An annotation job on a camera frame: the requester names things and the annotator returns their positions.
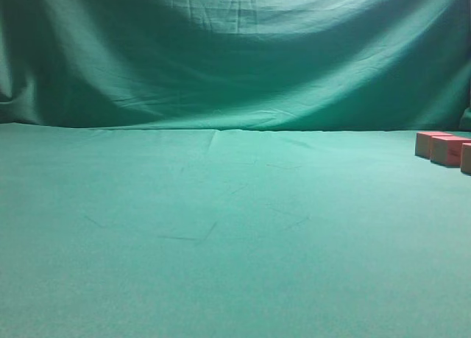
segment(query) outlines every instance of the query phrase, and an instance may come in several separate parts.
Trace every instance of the green cloth backdrop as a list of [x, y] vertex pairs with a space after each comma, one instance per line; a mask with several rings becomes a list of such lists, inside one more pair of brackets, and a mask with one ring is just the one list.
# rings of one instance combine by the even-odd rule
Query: green cloth backdrop
[[0, 0], [0, 122], [471, 129], [470, 0]]

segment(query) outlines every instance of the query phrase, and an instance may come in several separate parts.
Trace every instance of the table surface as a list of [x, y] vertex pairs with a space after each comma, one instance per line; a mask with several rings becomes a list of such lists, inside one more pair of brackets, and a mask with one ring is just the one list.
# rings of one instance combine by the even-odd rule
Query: table surface
[[469, 338], [471, 177], [414, 142], [0, 125], [0, 337]]

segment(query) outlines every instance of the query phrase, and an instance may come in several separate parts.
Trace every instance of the wooden block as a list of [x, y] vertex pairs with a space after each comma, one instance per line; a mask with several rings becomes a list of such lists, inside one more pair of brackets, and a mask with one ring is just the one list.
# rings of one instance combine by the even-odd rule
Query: wooden block
[[449, 167], [460, 167], [461, 148], [471, 143], [471, 139], [462, 137], [433, 136], [430, 160]]
[[471, 175], [471, 144], [465, 143], [461, 149], [461, 172]]
[[453, 136], [445, 132], [418, 132], [415, 141], [415, 155], [430, 159], [433, 136]]

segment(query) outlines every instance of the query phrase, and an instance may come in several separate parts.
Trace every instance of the green fabric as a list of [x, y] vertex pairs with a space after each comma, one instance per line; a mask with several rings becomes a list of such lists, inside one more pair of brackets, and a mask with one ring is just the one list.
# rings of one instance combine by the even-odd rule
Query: green fabric
[[0, 122], [455, 129], [469, 106], [470, 0], [0, 0], [0, 10]]
[[414, 141], [1, 125], [0, 337], [469, 338], [471, 177]]

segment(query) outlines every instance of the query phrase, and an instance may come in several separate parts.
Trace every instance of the block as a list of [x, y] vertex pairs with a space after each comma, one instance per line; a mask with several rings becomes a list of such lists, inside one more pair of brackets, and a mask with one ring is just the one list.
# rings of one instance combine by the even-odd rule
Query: block
[[461, 172], [471, 175], [471, 144], [465, 143], [461, 149]]
[[461, 148], [465, 143], [471, 143], [471, 139], [455, 136], [433, 136], [430, 160], [448, 167], [460, 167]]
[[445, 132], [418, 132], [415, 141], [415, 155], [430, 159], [433, 136], [453, 136]]

